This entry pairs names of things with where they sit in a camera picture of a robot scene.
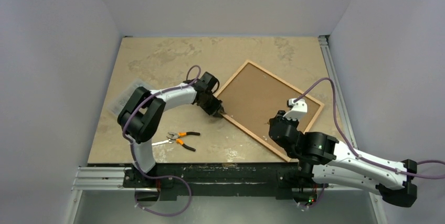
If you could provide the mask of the wooden picture frame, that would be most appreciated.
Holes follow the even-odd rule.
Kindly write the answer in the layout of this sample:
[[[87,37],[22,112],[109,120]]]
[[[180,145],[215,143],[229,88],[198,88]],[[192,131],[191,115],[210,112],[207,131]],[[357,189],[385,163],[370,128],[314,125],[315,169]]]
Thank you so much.
[[[222,162],[290,162],[285,151],[268,136],[269,119],[287,110],[315,80],[303,69],[278,69],[252,61],[214,68],[221,81],[218,98],[226,116],[207,134],[209,159]]]

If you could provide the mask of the small silver wrench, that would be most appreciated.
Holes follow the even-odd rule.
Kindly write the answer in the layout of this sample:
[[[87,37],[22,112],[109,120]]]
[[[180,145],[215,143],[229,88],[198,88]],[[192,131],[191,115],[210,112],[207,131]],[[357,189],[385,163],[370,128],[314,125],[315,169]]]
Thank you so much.
[[[172,144],[174,142],[175,142],[174,140],[166,139],[164,141],[159,141],[159,142],[156,142],[156,143],[152,143],[152,146],[158,146],[158,145],[162,145],[162,144]]]

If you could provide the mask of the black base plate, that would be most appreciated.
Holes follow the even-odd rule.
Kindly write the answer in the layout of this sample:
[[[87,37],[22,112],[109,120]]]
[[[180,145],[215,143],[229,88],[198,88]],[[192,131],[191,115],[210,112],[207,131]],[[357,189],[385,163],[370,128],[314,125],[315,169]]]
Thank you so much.
[[[142,201],[173,201],[178,196],[273,197],[304,204],[316,201],[324,184],[310,165],[298,163],[157,163],[144,176],[125,170],[123,187],[151,192]]]

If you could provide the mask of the clear plastic organizer box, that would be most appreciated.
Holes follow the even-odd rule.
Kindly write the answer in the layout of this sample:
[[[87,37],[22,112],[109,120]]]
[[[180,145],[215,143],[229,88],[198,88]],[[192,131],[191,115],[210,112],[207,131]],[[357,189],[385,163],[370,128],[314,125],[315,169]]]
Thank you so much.
[[[133,94],[136,88],[144,87],[147,90],[152,90],[154,87],[147,82],[137,78],[134,79],[133,82],[128,85],[124,90],[120,92],[119,95],[117,95],[115,98],[111,100],[111,102],[108,104],[107,109],[108,111],[117,118],[128,102],[130,96]]]

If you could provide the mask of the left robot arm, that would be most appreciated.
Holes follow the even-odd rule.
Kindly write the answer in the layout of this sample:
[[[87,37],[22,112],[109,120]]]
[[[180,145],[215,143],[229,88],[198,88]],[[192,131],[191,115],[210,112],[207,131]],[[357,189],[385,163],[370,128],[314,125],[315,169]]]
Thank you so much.
[[[144,187],[152,186],[160,175],[153,168],[156,161],[152,151],[152,137],[155,135],[164,112],[182,105],[194,104],[206,114],[221,118],[224,112],[222,100],[215,97],[219,80],[205,72],[201,77],[160,90],[136,88],[117,122],[122,136],[129,142],[133,165],[138,170],[136,180]]]

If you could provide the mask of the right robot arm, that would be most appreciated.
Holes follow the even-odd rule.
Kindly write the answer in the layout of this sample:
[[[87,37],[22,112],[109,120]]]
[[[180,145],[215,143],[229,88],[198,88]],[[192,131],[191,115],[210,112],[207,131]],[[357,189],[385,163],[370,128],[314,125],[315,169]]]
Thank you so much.
[[[321,133],[303,133],[299,122],[288,119],[280,110],[269,119],[269,137],[283,148],[288,157],[298,160],[294,172],[302,186],[339,184],[380,195],[394,206],[409,208],[417,200],[417,186],[412,183],[417,163],[410,159],[390,161],[349,146]]]

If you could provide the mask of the aluminium rail frame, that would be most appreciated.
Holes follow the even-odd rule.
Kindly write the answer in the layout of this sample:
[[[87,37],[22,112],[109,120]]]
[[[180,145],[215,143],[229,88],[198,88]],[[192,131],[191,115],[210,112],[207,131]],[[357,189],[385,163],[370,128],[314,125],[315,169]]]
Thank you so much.
[[[166,87],[197,64],[226,82],[246,60],[301,90],[321,77],[337,79],[323,36],[123,38],[88,167],[77,172],[65,223],[386,223],[379,197],[337,185],[326,190],[309,211],[272,197],[197,196],[176,217],[160,217],[135,207],[134,192],[122,187],[123,164],[130,160],[130,153],[108,105],[135,79]]]

